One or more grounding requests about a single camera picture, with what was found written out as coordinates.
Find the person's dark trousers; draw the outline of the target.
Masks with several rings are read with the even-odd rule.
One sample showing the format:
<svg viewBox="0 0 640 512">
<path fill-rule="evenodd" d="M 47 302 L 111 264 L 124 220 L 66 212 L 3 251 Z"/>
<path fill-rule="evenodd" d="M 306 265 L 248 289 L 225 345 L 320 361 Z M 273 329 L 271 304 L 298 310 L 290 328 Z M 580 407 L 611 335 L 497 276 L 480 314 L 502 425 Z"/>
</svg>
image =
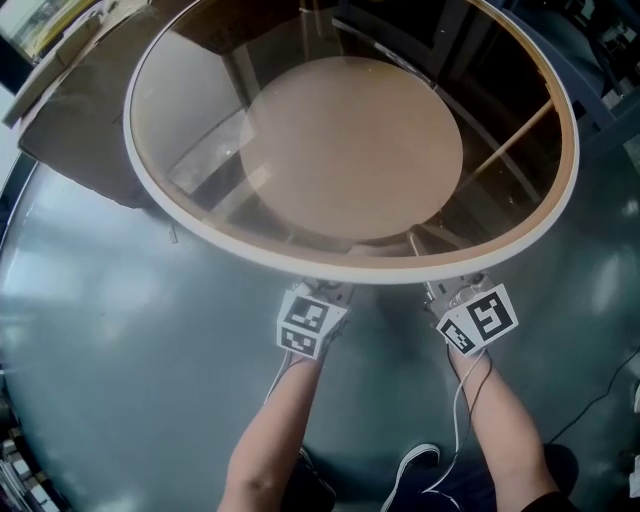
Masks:
<svg viewBox="0 0 640 512">
<path fill-rule="evenodd" d="M 434 490 L 424 490 L 425 501 L 415 512 L 520 512 L 548 493 L 560 492 L 569 499 L 579 473 L 576 457 L 567 447 L 557 444 L 546 444 L 544 457 L 556 487 L 523 504 L 518 510 L 498 509 L 496 489 L 486 461 L 482 457 L 473 457 L 457 464 Z M 437 468 L 432 471 L 427 484 L 435 479 L 436 473 Z"/>
</svg>

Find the person's right forearm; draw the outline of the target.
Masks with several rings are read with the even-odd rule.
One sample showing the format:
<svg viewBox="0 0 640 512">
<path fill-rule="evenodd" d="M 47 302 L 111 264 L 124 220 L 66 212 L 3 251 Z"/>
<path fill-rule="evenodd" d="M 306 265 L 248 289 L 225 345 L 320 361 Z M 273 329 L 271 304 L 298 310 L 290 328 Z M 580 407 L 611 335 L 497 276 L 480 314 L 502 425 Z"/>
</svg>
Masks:
<svg viewBox="0 0 640 512">
<path fill-rule="evenodd" d="M 449 355 L 457 373 L 467 378 L 466 397 L 476 403 L 472 425 L 494 482 L 498 509 L 518 510 L 554 489 L 536 426 L 489 356 L 472 361 L 453 349 Z"/>
</svg>

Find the person's right shoe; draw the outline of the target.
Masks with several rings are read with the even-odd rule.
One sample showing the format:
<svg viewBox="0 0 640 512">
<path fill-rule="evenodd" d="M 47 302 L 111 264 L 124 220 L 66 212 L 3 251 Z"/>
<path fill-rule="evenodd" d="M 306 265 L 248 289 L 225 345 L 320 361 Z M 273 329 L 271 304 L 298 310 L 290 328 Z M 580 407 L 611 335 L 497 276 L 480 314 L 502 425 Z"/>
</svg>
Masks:
<svg viewBox="0 0 640 512">
<path fill-rule="evenodd" d="M 429 476 L 438 467 L 440 450 L 423 443 L 410 449 L 401 459 L 391 492 L 380 512 L 415 512 L 426 498 L 424 489 Z"/>
</svg>

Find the flat cardboard box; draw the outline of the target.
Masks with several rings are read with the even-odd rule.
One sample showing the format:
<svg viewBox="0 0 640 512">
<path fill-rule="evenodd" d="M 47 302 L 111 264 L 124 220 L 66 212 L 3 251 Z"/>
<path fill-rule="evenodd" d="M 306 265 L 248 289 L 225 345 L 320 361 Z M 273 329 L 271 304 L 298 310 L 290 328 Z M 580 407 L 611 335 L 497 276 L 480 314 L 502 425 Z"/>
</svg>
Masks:
<svg viewBox="0 0 640 512">
<path fill-rule="evenodd" d="M 48 101 L 124 87 L 155 31 L 156 20 L 148 5 L 121 13 L 85 15 L 36 65 L 2 123 L 9 128 L 18 122 L 25 124 Z"/>
</svg>

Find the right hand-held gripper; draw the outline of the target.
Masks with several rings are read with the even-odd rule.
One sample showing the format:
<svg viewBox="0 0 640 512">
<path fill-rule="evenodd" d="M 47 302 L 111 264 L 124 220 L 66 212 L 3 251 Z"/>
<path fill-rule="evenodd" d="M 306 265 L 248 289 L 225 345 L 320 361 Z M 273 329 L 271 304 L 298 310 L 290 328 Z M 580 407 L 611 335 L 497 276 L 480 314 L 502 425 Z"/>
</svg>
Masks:
<svg viewBox="0 0 640 512">
<path fill-rule="evenodd" d="M 441 226 L 422 229 L 457 250 L 472 243 Z M 420 255 L 420 240 L 409 231 L 407 240 Z M 518 326 L 518 319 L 503 284 L 495 284 L 487 272 L 426 283 L 426 312 L 435 330 L 462 356 L 472 356 Z"/>
</svg>

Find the person's shoe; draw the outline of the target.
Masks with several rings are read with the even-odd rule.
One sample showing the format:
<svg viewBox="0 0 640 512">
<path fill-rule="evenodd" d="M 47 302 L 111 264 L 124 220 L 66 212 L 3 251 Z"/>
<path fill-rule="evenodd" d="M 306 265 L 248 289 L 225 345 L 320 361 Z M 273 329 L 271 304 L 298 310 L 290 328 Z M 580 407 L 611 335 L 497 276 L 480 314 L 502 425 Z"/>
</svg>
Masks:
<svg viewBox="0 0 640 512">
<path fill-rule="evenodd" d="M 380 512 L 415 512 L 426 498 L 424 489 L 429 476 L 438 467 L 440 450 L 423 443 L 410 449 L 401 459 L 391 492 Z"/>
<path fill-rule="evenodd" d="M 304 446 L 299 450 L 300 475 L 305 489 L 305 502 L 313 512 L 332 512 L 336 502 L 334 489 L 320 476 L 309 452 Z"/>
</svg>

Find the person's left shoe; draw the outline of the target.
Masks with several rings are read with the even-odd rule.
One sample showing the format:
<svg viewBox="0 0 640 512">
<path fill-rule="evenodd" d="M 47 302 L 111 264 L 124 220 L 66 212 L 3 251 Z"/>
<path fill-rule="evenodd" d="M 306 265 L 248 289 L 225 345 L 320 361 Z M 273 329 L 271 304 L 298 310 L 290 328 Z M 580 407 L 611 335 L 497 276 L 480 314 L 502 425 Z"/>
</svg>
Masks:
<svg viewBox="0 0 640 512">
<path fill-rule="evenodd" d="M 304 446 L 299 450 L 300 475 L 305 489 L 305 502 L 313 512 L 332 512 L 336 502 L 334 489 L 320 476 L 309 452 Z"/>
</svg>

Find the person's left forearm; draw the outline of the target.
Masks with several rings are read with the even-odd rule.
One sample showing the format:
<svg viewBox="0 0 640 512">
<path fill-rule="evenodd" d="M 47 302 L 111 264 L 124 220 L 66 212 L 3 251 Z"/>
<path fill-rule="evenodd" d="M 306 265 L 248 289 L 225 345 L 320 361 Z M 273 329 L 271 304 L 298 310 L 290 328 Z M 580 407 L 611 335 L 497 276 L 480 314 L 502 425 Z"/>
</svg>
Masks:
<svg viewBox="0 0 640 512">
<path fill-rule="evenodd" d="M 303 444 L 324 359 L 294 357 L 229 460 L 217 512 L 278 512 Z"/>
</svg>

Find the grey frame workbench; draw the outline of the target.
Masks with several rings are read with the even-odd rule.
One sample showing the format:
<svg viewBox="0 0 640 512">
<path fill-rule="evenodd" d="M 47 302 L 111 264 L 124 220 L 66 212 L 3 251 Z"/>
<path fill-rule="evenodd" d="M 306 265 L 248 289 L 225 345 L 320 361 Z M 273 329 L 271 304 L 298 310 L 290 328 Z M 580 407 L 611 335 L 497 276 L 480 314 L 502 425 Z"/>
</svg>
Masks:
<svg viewBox="0 0 640 512">
<path fill-rule="evenodd" d="M 602 145 L 640 133 L 640 0 L 501 0 Z"/>
</svg>

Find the cluttered storage shelf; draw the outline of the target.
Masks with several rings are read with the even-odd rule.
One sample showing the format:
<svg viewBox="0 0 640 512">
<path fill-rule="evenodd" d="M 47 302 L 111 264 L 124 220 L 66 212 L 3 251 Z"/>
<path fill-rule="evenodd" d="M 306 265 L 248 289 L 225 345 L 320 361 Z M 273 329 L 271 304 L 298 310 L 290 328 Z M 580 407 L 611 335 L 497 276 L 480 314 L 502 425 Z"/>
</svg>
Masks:
<svg viewBox="0 0 640 512">
<path fill-rule="evenodd" d="M 72 512 L 35 459 L 4 396 L 0 396 L 0 512 Z"/>
</svg>

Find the large printed cardboard box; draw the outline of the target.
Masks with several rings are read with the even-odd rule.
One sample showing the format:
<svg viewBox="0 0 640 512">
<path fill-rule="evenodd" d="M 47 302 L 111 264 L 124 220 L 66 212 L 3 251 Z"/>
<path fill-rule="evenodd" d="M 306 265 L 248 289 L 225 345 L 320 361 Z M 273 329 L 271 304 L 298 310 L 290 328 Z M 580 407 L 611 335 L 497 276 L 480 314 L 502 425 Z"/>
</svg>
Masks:
<svg viewBox="0 0 640 512">
<path fill-rule="evenodd" d="M 124 138 L 125 97 L 134 70 L 165 18 L 151 0 L 114 0 L 94 11 L 84 45 L 58 44 L 61 73 L 18 119 L 20 149 L 62 176 L 116 203 L 141 208 L 148 195 Z"/>
</svg>

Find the yellow package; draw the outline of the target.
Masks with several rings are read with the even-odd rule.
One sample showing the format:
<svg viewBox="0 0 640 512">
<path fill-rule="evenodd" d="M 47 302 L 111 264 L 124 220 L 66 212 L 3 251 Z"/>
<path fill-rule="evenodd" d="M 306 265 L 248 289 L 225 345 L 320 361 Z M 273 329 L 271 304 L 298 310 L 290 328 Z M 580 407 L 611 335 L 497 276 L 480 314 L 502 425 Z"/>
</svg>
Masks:
<svg viewBox="0 0 640 512">
<path fill-rule="evenodd" d="M 64 31 L 86 10 L 100 0 L 68 0 L 61 5 L 28 41 L 27 54 L 35 57 L 57 41 Z"/>
</svg>

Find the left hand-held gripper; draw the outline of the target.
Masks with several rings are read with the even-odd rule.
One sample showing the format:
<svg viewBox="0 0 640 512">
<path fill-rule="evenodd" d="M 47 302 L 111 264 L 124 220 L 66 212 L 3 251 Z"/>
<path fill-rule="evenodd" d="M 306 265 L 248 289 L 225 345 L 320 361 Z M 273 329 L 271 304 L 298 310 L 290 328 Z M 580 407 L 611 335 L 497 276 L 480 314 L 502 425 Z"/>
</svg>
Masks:
<svg viewBox="0 0 640 512">
<path fill-rule="evenodd" d="M 354 285 L 302 279 L 284 294 L 277 318 L 277 346 L 319 359 L 348 323 Z"/>
</svg>

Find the round glass table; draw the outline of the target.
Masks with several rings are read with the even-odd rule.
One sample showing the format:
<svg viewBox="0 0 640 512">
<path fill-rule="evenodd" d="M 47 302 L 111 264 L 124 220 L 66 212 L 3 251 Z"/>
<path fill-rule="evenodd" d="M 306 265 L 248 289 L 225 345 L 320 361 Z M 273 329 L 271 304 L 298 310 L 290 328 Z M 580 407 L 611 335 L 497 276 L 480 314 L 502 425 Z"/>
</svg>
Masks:
<svg viewBox="0 0 640 512">
<path fill-rule="evenodd" d="M 196 236 L 365 284 L 522 252 L 562 214 L 580 160 L 556 70 L 487 0 L 194 0 L 141 56 L 124 138 L 145 190 Z M 409 231 L 419 256 L 347 254 L 413 252 Z"/>
</svg>

